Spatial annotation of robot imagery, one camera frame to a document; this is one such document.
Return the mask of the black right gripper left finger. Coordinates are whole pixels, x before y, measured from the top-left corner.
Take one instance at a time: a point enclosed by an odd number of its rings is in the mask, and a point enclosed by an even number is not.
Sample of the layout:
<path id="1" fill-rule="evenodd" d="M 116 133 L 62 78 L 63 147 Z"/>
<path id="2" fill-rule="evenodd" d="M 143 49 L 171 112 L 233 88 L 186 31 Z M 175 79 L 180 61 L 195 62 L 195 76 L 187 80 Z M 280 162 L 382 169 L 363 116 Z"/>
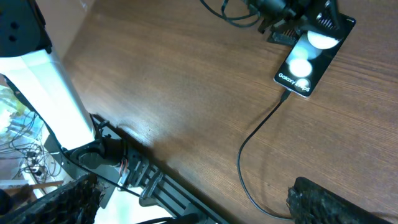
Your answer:
<path id="1" fill-rule="evenodd" d="M 103 184 L 94 174 L 61 186 L 42 198 L 1 217 L 1 223 L 93 224 L 103 198 Z"/>

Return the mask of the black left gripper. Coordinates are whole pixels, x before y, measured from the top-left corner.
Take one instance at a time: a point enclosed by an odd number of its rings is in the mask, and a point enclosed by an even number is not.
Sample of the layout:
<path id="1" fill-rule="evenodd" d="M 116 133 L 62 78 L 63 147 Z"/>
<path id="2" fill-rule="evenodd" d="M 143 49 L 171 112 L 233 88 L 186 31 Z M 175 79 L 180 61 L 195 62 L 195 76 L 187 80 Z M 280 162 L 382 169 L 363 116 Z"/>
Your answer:
<path id="1" fill-rule="evenodd" d="M 280 21 L 292 21 L 302 16 L 306 10 L 306 30 L 339 30 L 341 17 L 336 0 L 243 0 L 251 12 L 262 19 L 258 31 Z M 293 47 L 302 35 L 300 29 L 278 31 L 271 27 L 267 41 L 272 44 Z"/>

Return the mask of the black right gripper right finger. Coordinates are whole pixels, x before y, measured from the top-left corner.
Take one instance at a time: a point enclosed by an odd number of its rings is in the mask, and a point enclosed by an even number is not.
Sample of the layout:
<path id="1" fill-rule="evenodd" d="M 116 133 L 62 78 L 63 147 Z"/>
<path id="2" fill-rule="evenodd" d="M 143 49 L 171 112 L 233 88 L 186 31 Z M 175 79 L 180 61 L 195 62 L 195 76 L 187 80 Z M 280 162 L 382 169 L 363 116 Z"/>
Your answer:
<path id="1" fill-rule="evenodd" d="M 391 224 L 305 177 L 288 189 L 287 205 L 295 224 Z"/>

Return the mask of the black Galaxy smartphone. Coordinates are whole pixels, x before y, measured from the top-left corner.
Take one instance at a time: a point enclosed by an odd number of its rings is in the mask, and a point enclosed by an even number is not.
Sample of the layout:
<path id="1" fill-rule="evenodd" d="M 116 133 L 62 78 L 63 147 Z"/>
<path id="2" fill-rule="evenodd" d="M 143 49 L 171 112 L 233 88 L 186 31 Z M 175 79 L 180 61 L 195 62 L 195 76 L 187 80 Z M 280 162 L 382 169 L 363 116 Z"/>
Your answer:
<path id="1" fill-rule="evenodd" d="M 313 31 L 304 32 L 276 72 L 274 81 L 308 98 L 356 24 L 352 17 L 342 17 L 346 34 L 341 40 Z"/>

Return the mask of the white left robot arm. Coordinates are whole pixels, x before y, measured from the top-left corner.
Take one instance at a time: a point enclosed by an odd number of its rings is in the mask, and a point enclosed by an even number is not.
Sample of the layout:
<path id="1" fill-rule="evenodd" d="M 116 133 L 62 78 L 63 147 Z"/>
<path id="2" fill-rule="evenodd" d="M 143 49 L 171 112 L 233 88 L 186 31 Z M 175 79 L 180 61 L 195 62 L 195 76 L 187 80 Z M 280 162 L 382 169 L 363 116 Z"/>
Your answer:
<path id="1" fill-rule="evenodd" d="M 353 21 L 336 1 L 247 1 L 259 31 L 269 41 L 295 45 L 303 33 L 311 47 L 334 52 Z M 1 74 L 28 107 L 40 115 L 73 161 L 90 169 L 100 165 L 126 168 L 121 141 L 106 139 L 83 106 L 53 49 L 45 19 L 35 1 L 1 2 Z"/>

